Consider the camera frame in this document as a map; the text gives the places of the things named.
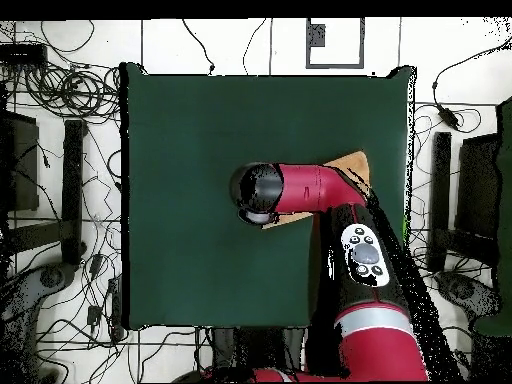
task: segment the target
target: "black stand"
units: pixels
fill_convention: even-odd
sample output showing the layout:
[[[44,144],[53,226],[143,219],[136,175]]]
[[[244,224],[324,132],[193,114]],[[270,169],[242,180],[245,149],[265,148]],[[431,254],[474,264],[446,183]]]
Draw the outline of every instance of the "black stand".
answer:
[[[61,241],[62,263],[31,269],[2,287],[7,299],[0,311],[0,381],[4,382],[48,382],[49,378],[39,379],[35,354],[39,310],[46,297],[73,282],[86,248],[81,238],[82,154],[87,126],[81,120],[68,120],[64,125],[62,220],[8,233],[13,253]]]

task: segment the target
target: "robot button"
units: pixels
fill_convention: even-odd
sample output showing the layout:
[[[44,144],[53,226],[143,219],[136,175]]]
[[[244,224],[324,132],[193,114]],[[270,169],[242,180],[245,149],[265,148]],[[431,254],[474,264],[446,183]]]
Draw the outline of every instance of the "robot button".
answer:
[[[366,275],[368,274],[368,268],[366,268],[364,265],[359,265],[357,267],[357,273],[360,275]]]
[[[379,262],[379,251],[371,244],[361,243],[354,247],[352,259],[360,264],[376,264]]]
[[[380,266],[377,266],[377,265],[372,266],[372,272],[373,272],[375,275],[377,275],[377,276],[380,276],[380,275],[382,275],[382,274],[383,274],[382,269],[380,268]]]

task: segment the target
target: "black bar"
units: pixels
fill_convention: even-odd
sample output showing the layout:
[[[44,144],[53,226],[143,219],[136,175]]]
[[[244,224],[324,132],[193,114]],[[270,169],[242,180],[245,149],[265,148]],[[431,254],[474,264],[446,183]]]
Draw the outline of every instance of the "black bar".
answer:
[[[433,244],[437,250],[452,250],[488,266],[498,264],[499,251],[496,239],[479,237],[460,230],[434,230],[432,233]]]
[[[62,237],[70,238],[74,233],[74,222],[65,221],[62,224]],[[60,241],[60,224],[52,222],[49,224],[27,225],[9,230],[12,253],[20,253],[26,250],[37,249],[47,244]]]
[[[84,121],[64,122],[64,163],[62,176],[62,220],[74,223],[72,232],[62,240],[62,262],[79,265],[82,243],[82,156],[87,134]]]
[[[436,132],[432,140],[430,167],[429,237],[425,253],[426,268],[430,272],[444,271],[447,249],[437,244],[434,230],[448,230],[450,211],[450,158],[452,135]]]

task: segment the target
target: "power adapter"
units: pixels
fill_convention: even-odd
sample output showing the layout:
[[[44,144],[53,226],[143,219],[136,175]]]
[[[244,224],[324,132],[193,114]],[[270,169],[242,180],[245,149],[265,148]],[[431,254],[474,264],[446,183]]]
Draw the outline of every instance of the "power adapter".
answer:
[[[91,305],[87,310],[87,325],[91,326],[91,333],[100,325],[101,322],[101,307]]]
[[[443,120],[443,122],[450,128],[453,128],[457,131],[459,129],[459,120],[455,114],[450,109],[441,105],[436,105],[436,107],[439,111],[439,117]]]

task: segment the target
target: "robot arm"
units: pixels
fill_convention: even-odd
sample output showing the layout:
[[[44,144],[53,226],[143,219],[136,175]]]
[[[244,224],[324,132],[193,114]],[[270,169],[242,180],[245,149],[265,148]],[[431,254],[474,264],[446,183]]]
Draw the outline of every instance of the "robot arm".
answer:
[[[231,196],[240,218],[255,225],[283,213],[317,215],[323,274],[336,287],[330,325],[349,371],[345,378],[298,373],[290,380],[278,370],[256,370],[255,381],[428,380],[407,302],[365,195],[350,178],[325,166],[249,164],[234,173]]]

